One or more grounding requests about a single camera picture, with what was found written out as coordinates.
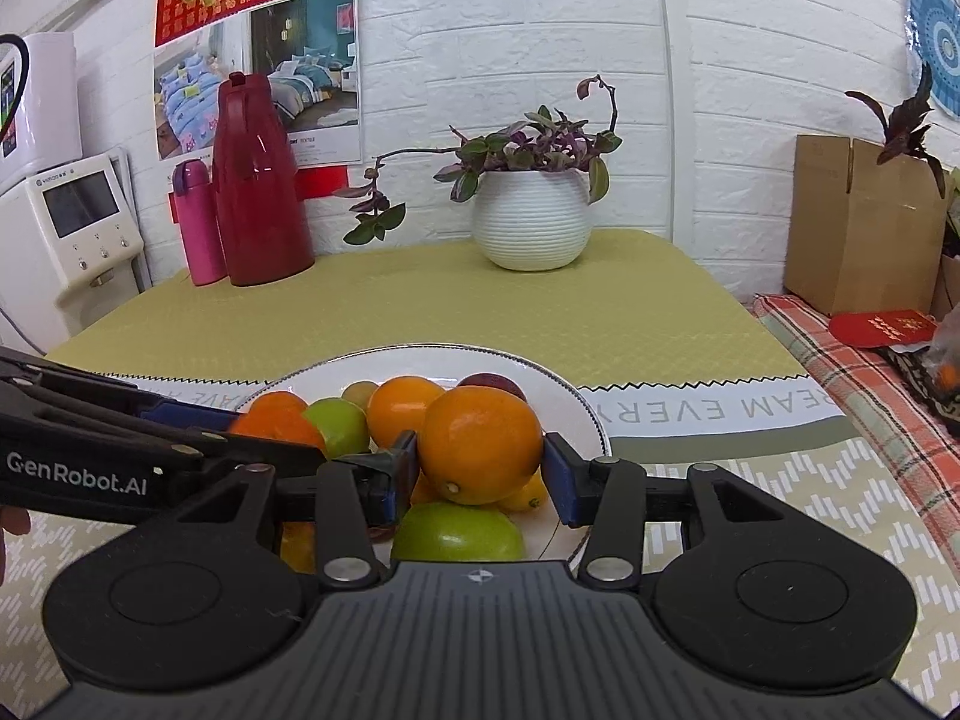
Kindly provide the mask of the person hand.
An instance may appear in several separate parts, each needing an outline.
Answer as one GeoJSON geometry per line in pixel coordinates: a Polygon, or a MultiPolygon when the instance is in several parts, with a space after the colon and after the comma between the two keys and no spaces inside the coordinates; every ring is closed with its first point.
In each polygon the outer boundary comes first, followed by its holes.
{"type": "Polygon", "coordinates": [[[31,514],[20,507],[2,505],[0,507],[0,582],[5,580],[7,572],[7,546],[5,539],[8,535],[25,536],[31,532],[31,514]]]}

